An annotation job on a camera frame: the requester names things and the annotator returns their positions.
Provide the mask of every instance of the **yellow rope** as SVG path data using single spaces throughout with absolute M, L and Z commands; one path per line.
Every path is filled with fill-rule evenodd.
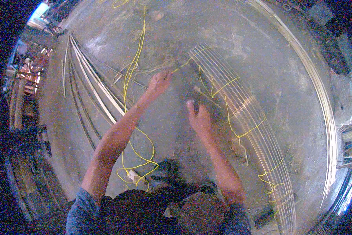
M 144 7 L 144 13 L 143 13 L 143 29 L 142 29 L 142 33 L 141 33 L 141 36 L 140 36 L 140 42 L 139 42 L 139 44 L 138 44 L 138 49 L 137 49 L 137 52 L 136 52 L 136 54 L 135 54 L 135 56 L 134 56 L 132 62 L 131 62 L 130 65 L 129 65 L 129 68 L 128 68 L 128 70 L 127 70 L 127 72 L 126 72 L 126 74 L 125 74 L 125 77 L 124 77 L 125 80 L 124 80 L 124 94 L 123 94 L 123 96 L 124 96 L 124 112 L 125 112 L 125 113 L 127 112 L 127 107 L 126 107 L 126 94 L 127 94 L 127 89 L 128 89 L 129 81 L 130 81 L 130 79 L 131 79 L 131 77 L 132 77 L 133 71 L 134 71 L 134 69 L 135 69 L 135 66 L 133 66 L 133 64 L 134 64 L 134 65 L 137 64 L 137 62 L 138 62 L 138 60 L 139 60 L 139 58 L 140 58 L 140 54 L 141 54 L 141 51 L 142 51 L 142 47 L 143 47 L 143 42 L 144 42 L 144 37 L 145 37 L 145 22 L 146 22 L 146 7 Z M 125 170 L 126 173 L 129 173 L 129 170 L 132 170 L 132 169 L 135 169 L 135 168 L 138 168 L 138 167 L 145 166 L 145 165 L 147 165 L 148 163 L 153 163 L 153 164 L 155 164 L 156 167 L 155 167 L 153 170 L 151 170 L 151 171 L 149 171 L 148 173 L 146 173 L 144 176 L 140 177 L 139 180 L 137 180 L 137 182 L 136 182 L 136 184 L 135 184 L 136 187 L 137 187 L 137 186 L 138 186 L 138 183 L 139 183 L 141 180 L 145 181 L 145 182 L 147 183 L 147 190 L 146 190 L 146 191 L 148 191 L 150 185 L 149 185 L 149 182 L 145 179 L 145 177 L 146 177 L 147 175 L 149 175 L 151 172 L 153 172 L 154 170 L 156 170 L 156 168 L 158 168 L 159 165 L 158 165 L 156 162 L 152 161 L 152 159 L 154 158 L 154 155 L 155 155 L 154 143 L 151 141 L 151 139 L 149 138 L 149 136 L 148 136 L 147 134 L 145 134 L 143 131 L 141 131 L 141 130 L 138 129 L 137 127 L 136 127 L 136 129 L 137 129 L 139 132 L 141 132 L 141 133 L 150 141 L 151 146 L 152 146 L 152 154 L 151 154 L 151 157 L 150 157 L 150 159 L 146 159 L 146 158 L 142 157 L 142 156 L 134 149 L 134 146 L 132 145 L 131 141 L 129 141 L 129 144 L 130 144 L 132 150 L 134 151 L 134 153 L 135 153 L 138 157 L 140 157 L 141 159 L 145 160 L 146 162 L 145 162 L 144 164 L 141 164 L 141 165 L 138 165 L 138 166 L 135 166 L 135 167 L 125 167 L 125 165 L 124 165 L 124 152 L 122 152 L 122 168 L 117 169 L 117 170 L 116 170 L 116 173 L 117 173 L 117 176 L 118 176 L 122 181 L 125 182 L 126 187 L 127 187 L 128 189 L 130 189 L 127 184 L 128 184 L 128 183 L 129 183 L 129 184 L 132 184 L 132 182 L 128 182 L 128 181 L 124 180 L 124 179 L 120 176 L 120 174 L 119 174 L 118 172 L 119 172 L 120 170 Z
M 214 94 L 212 94 L 211 98 L 214 98 L 214 96 L 220 92 L 224 87 L 226 87 L 228 84 L 232 83 L 233 81 L 237 80 L 238 78 L 234 78 L 233 80 L 229 81 L 226 85 L 222 86 L 219 90 L 217 90 Z
M 277 165 L 276 167 L 274 167 L 273 169 L 271 169 L 271 170 L 268 171 L 268 172 L 265 172 L 265 173 L 262 174 L 262 175 L 258 175 L 258 177 L 264 176 L 264 175 L 266 175 L 266 174 L 272 172 L 273 170 L 275 170 L 277 167 L 279 167 L 279 165 L 281 164 L 281 162 L 283 161 L 283 159 L 284 159 L 284 156 L 282 157 L 282 159 L 280 160 L 280 162 L 278 163 L 278 165 Z
M 243 137 L 243 136 L 249 134 L 252 130 L 258 128 L 258 127 L 264 122 L 264 120 L 266 120 L 266 116 L 265 116 L 265 118 L 264 118 L 257 126 L 253 127 L 252 129 L 250 129 L 249 131 L 245 132 L 245 133 L 242 134 L 242 135 L 237 135 L 237 134 L 235 133 L 234 129 L 232 128 L 232 125 L 231 125 L 230 113 L 229 113 L 229 110 L 228 110 L 228 104 L 227 104 L 227 97 L 226 97 L 226 94 L 224 95 L 224 99 L 225 99 L 225 103 L 226 103 L 226 107 L 227 107 L 228 124 L 230 125 L 231 131 L 235 134 L 235 136 L 236 136 L 237 138 L 241 138 L 241 137 Z

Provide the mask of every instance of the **curved bamboo strip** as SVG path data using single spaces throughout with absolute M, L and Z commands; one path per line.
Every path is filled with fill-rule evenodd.
M 327 138 L 327 171 L 325 176 L 324 191 L 322 193 L 322 206 L 324 197 L 328 195 L 330 186 L 335 181 L 338 157 L 337 131 L 334 121 L 333 110 L 329 101 L 329 96 L 312 60 L 309 58 L 307 52 L 305 51 L 299 40 L 292 34 L 292 32 L 283 23 L 283 21 L 262 0 L 247 0 L 245 1 L 245 3 L 251 5 L 256 11 L 266 16 L 268 20 L 274 25 L 274 27 L 290 43 L 292 48 L 295 50 L 296 54 L 299 56 L 301 62 L 303 63 L 305 70 L 309 74 L 313 86 L 315 87 L 317 97 L 320 102 L 322 114 L 324 116 Z

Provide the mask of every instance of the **hand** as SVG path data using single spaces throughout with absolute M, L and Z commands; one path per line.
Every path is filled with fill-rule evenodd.
M 170 85 L 172 78 L 171 70 L 163 71 L 155 74 L 150 81 L 149 88 L 147 89 L 148 98 L 154 101 L 160 96 Z
M 205 106 L 199 105 L 198 112 L 194 111 L 193 101 L 187 102 L 189 122 L 197 135 L 204 141 L 212 139 L 211 117 Z

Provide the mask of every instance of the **blue shirt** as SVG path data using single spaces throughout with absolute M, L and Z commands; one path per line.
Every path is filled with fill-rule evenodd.
M 240 204 L 230 205 L 226 221 L 221 225 L 223 235 L 248 235 L 250 223 L 245 209 Z M 79 189 L 75 203 L 72 205 L 66 221 L 67 235 L 108 234 L 99 206 L 94 198 L 84 189 Z

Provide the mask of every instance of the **concrete floor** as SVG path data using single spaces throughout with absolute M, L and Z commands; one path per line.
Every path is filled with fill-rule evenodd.
M 129 1 L 114 9 L 110 1 L 82 1 L 63 22 L 63 26 L 95 58 L 119 69 L 135 55 L 143 26 L 143 13 L 133 10 L 133 2 Z M 224 55 L 260 101 L 284 153 L 291 145 L 286 160 L 293 190 L 298 197 L 296 234 L 305 233 L 316 223 L 319 215 L 329 209 L 346 170 L 337 171 L 336 182 L 320 208 L 326 173 L 325 125 L 315 89 L 297 54 L 265 17 L 243 3 L 135 1 L 135 7 L 141 9 L 144 5 L 150 15 L 153 11 L 162 11 L 164 17 L 159 21 L 154 21 L 149 15 L 146 17 L 147 28 L 139 69 L 158 69 L 135 79 L 147 85 L 150 76 L 161 68 L 176 68 L 183 64 L 188 59 L 188 50 L 198 42 L 206 42 Z M 272 8 L 307 50 L 332 97 L 330 68 L 311 36 L 311 29 L 300 21 L 301 16 L 297 12 L 285 12 L 275 6 Z M 47 78 L 42 81 L 44 89 L 38 92 L 41 122 L 47 124 L 51 141 L 53 157 L 49 162 L 66 196 L 72 200 L 80 187 L 93 150 L 80 127 L 68 79 L 66 99 L 63 97 L 61 59 L 67 39 L 68 35 L 59 39 L 60 43 L 49 62 Z M 111 70 L 94 62 L 102 73 L 112 79 L 115 74 Z M 165 157 L 177 159 L 183 178 L 198 183 L 206 177 L 213 179 L 214 174 L 211 162 L 186 116 L 185 102 L 195 97 L 192 92 L 195 79 L 196 73 L 189 67 L 175 73 L 170 88 L 146 111 L 139 127 L 154 143 L 155 161 Z M 122 88 L 122 80 L 117 86 Z M 143 88 L 135 84 L 130 89 L 129 100 L 136 101 L 144 92 Z M 109 128 L 108 123 L 97 112 L 87 94 L 82 93 L 82 97 L 94 125 L 103 135 Z M 113 107 L 108 105 L 108 108 L 113 111 Z M 219 113 L 215 113 L 214 117 L 219 119 Z M 253 233 L 276 234 L 275 220 L 260 230 L 253 226 L 253 219 L 268 207 L 265 186 L 257 176 L 254 151 L 246 141 L 250 153 L 249 167 L 246 167 L 228 151 L 225 140 L 225 136 L 229 135 L 227 126 L 218 126 L 216 132 L 222 136 L 222 148 L 244 183 Z M 143 157 L 151 156 L 151 146 L 142 134 L 135 132 L 132 141 Z M 125 166 L 139 163 L 142 163 L 141 159 L 127 147 Z M 121 166 L 119 158 L 113 167 L 106 193 L 112 197 L 126 189 L 115 173 Z M 139 172 L 144 174 L 152 168 L 153 164 L 148 164 L 139 168 Z

